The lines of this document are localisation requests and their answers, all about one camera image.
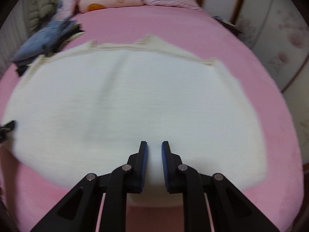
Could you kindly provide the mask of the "white fluffy sweater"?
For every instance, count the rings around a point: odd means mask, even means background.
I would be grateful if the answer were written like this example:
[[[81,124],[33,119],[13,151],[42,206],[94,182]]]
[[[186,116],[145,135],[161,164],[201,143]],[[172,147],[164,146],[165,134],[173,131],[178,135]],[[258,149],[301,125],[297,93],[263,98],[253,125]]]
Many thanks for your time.
[[[218,59],[201,59],[158,37],[134,44],[89,41],[39,57],[3,114],[16,122],[11,153],[59,186],[106,174],[148,144],[146,184],[135,206],[174,207],[161,145],[202,174],[244,190],[265,179],[266,145],[240,82]]]

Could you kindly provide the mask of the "folded black garment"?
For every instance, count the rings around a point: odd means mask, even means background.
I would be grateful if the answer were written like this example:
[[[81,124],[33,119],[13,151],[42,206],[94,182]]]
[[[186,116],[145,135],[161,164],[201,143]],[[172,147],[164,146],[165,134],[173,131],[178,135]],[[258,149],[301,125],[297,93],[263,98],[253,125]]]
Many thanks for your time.
[[[48,23],[34,33],[15,53],[12,62],[16,66],[18,76],[21,77],[37,57],[59,52],[65,41],[82,32],[81,25],[75,20]]]

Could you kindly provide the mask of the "beige puffer jacket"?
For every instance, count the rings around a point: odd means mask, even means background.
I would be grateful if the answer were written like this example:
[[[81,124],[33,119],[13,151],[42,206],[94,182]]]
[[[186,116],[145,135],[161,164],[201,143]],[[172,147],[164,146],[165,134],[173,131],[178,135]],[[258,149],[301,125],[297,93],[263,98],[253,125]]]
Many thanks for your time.
[[[56,12],[57,0],[29,0],[28,29],[32,34],[47,22]]]

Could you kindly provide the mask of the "wooden nightstand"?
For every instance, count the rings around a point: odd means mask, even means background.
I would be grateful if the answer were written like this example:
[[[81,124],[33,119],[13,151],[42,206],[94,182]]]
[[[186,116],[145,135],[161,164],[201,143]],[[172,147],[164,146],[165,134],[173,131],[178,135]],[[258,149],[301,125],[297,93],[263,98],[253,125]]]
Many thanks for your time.
[[[236,25],[234,25],[231,22],[227,21],[223,17],[213,16],[213,19],[217,20],[220,24],[222,24],[226,29],[228,29],[235,36],[238,36],[238,35],[240,35],[242,33]]]

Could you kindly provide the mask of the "floral wardrobe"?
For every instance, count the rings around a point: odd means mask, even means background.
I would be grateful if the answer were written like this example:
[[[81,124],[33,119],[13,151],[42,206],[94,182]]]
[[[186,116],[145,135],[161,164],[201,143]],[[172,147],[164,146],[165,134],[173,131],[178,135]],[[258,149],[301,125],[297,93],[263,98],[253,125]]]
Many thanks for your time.
[[[244,0],[236,25],[288,104],[298,136],[308,140],[308,25],[291,0]]]

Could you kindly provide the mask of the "pink flat pillow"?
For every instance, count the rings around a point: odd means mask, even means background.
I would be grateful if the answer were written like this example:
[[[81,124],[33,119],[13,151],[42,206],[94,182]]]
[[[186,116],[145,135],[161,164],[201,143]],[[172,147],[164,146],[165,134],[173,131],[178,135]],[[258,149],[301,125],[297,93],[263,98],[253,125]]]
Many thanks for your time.
[[[143,0],[148,6],[166,6],[202,11],[196,0]]]

